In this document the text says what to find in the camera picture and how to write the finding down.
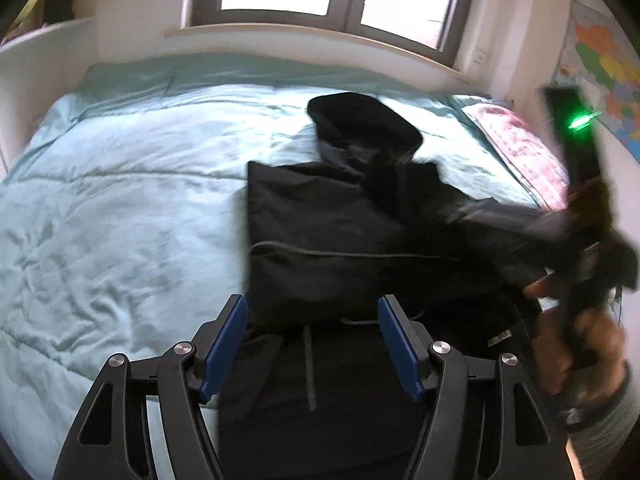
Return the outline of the person's right hand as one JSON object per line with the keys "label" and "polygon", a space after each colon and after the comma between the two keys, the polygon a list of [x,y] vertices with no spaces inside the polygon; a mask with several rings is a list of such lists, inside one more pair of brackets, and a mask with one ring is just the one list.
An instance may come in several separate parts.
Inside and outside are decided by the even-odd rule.
{"label": "person's right hand", "polygon": [[584,408],[600,408],[627,377],[626,332],[593,306],[567,324],[559,308],[538,314],[532,340],[538,386]]}

